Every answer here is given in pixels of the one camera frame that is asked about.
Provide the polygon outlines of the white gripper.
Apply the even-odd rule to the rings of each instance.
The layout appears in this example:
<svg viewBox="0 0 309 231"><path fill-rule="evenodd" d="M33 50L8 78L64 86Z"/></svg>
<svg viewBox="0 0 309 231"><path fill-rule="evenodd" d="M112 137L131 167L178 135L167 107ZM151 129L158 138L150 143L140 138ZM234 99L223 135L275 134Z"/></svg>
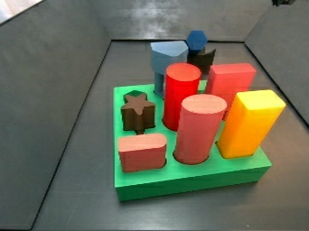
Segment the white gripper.
<svg viewBox="0 0 309 231"><path fill-rule="evenodd" d="M274 6L291 5L294 2L295 2L295 0L271 0L271 4Z"/></svg>

